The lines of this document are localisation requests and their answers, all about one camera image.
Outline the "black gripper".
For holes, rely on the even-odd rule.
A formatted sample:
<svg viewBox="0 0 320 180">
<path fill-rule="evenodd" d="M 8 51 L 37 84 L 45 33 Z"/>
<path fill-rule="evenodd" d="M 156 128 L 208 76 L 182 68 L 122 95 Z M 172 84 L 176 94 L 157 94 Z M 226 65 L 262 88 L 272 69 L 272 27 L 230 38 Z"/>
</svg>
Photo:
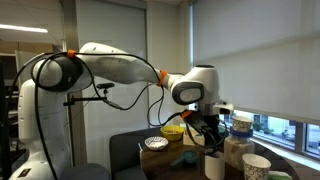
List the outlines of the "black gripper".
<svg viewBox="0 0 320 180">
<path fill-rule="evenodd" d="M 186 117 L 186 122 L 204 136 L 206 146 L 205 154 L 212 155 L 214 152 L 213 140 L 216 142 L 215 146 L 219 147 L 223 137 L 222 131 L 218 128 L 220 123 L 218 116 L 207 116 L 199 111 L 192 111 L 191 114 Z"/>
</svg>

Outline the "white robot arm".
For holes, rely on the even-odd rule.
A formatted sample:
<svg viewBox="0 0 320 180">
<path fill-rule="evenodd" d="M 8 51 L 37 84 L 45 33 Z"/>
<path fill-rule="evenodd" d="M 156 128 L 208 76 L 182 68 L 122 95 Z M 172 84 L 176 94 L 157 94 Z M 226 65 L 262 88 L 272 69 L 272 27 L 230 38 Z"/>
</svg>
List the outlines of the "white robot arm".
<svg viewBox="0 0 320 180">
<path fill-rule="evenodd" d="M 42 53 L 30 60 L 31 78 L 18 100 L 19 139 L 29 157 L 9 180 L 56 180 L 70 163 L 65 138 L 64 97 L 93 84 L 95 76 L 121 84 L 154 83 L 179 105 L 196 103 L 202 116 L 220 113 L 217 69 L 198 65 L 185 75 L 170 74 L 114 47 L 90 42 L 76 53 Z"/>
</svg>

